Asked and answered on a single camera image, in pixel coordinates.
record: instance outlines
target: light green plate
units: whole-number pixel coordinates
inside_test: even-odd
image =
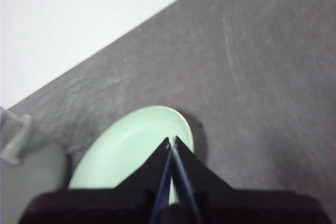
[[[154,150],[175,136],[194,152],[185,118],[165,106],[136,110],[109,127],[86,152],[69,188],[113,188],[138,169]]]

